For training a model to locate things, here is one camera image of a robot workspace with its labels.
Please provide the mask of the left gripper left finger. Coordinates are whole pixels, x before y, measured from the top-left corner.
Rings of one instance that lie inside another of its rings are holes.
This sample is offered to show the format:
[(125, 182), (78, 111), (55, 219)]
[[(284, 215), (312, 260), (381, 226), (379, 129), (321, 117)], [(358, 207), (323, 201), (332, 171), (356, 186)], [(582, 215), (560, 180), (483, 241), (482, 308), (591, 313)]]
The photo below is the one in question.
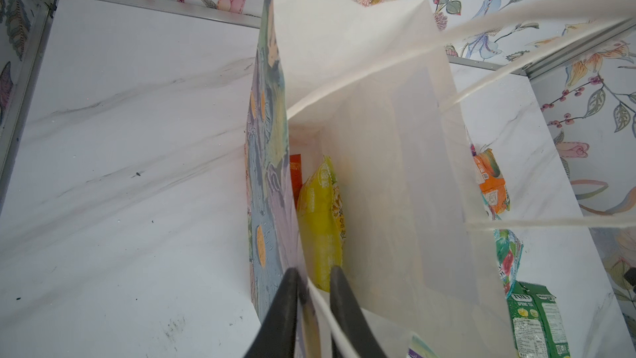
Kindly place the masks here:
[(285, 272), (268, 314), (244, 358), (288, 358), (295, 355), (300, 279), (296, 268)]

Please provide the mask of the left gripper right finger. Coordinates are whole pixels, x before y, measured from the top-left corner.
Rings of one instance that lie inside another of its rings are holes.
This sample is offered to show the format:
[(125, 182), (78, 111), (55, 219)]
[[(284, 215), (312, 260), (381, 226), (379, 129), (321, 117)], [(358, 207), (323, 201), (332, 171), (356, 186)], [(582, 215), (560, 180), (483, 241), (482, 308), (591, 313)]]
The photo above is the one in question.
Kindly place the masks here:
[(331, 269), (330, 310), (344, 338), (359, 357), (386, 357), (339, 266)]

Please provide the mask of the yellow snack pack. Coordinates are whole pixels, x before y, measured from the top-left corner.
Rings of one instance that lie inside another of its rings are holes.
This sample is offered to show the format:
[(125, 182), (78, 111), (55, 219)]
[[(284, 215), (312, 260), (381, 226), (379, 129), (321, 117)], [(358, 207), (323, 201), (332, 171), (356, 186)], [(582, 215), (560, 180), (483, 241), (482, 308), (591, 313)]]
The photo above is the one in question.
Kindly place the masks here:
[(323, 157), (301, 187), (296, 214), (307, 274), (317, 288), (328, 293), (332, 268), (343, 265), (346, 239), (344, 205), (330, 157)]

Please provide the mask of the red snack pack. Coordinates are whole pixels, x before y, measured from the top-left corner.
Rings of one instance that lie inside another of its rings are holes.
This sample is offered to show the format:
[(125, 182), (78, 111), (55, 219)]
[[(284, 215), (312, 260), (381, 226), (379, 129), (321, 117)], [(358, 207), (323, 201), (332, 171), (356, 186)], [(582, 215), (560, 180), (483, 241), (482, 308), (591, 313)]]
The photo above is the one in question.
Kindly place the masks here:
[(303, 185), (301, 154), (293, 154), (290, 156), (290, 175), (294, 204), (297, 206)]

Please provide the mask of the teal Fox's blossom candy pack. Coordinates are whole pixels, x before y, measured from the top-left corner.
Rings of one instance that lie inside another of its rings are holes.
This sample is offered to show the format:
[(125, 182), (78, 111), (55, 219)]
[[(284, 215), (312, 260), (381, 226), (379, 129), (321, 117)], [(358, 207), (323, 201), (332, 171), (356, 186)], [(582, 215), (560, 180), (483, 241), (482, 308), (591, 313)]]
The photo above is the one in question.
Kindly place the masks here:
[(508, 298), (517, 280), (523, 242), (511, 230), (494, 230), (494, 237), (499, 275)]

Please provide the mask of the green snack pack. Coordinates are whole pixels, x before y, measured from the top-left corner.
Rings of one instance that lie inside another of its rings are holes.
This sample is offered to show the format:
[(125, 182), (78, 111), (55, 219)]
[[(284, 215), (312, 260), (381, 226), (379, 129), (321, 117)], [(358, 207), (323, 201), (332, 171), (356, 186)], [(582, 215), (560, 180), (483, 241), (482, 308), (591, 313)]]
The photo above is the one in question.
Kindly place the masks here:
[(518, 357), (571, 356), (556, 300), (543, 285), (515, 283), (507, 303)]

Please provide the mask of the floral paper gift bag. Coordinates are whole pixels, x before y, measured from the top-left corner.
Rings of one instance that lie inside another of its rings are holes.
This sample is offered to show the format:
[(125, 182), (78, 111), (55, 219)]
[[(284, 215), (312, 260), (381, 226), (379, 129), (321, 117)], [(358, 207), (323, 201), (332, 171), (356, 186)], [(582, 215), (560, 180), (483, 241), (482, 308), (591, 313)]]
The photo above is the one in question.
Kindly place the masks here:
[[(382, 327), (440, 357), (514, 357), (494, 230), (528, 245), (523, 278), (556, 293), (574, 357), (635, 354), (537, 101), (518, 76), (447, 111), (456, 92), (427, 0), (264, 0), (248, 111), (246, 172), (253, 304), (264, 316), (282, 273), (307, 273), (290, 156), (331, 158), (344, 202), (344, 273)], [(493, 220), (471, 146), (492, 149), (510, 211)]]

